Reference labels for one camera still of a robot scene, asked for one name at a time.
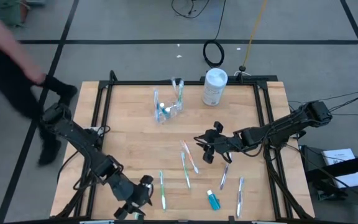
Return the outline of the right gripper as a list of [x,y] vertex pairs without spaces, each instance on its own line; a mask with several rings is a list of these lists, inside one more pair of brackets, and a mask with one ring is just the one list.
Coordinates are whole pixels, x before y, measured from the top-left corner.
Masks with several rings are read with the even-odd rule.
[[214,153],[217,152],[226,162],[232,162],[230,152],[236,150],[237,139],[222,135],[223,125],[219,121],[215,121],[213,127],[214,129],[209,129],[204,134],[194,137],[195,141],[206,142],[202,145],[203,160],[213,162]]

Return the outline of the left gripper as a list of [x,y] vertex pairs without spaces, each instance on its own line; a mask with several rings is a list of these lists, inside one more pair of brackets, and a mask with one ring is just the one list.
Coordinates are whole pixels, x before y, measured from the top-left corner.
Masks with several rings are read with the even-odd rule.
[[153,180],[152,176],[144,175],[136,185],[125,175],[121,175],[119,181],[113,186],[113,194],[118,201],[125,201],[125,204],[116,210],[114,217],[123,220],[128,214],[133,213],[136,218],[143,215],[140,208],[145,204],[152,205]]

